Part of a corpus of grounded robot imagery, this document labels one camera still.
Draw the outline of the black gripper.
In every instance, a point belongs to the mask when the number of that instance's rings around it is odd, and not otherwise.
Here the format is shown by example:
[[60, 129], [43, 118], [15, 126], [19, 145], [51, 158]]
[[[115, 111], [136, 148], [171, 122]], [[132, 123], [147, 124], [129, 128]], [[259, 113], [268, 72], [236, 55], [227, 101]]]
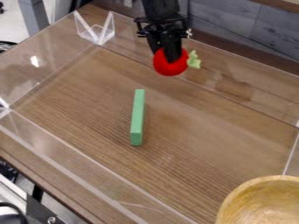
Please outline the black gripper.
[[135, 18], [137, 36], [147, 38], [152, 53], [163, 48], [167, 61], [173, 63], [183, 54], [181, 38], [187, 39], [192, 35], [187, 16], [181, 14], [180, 2], [141, 0], [141, 5], [144, 16]]

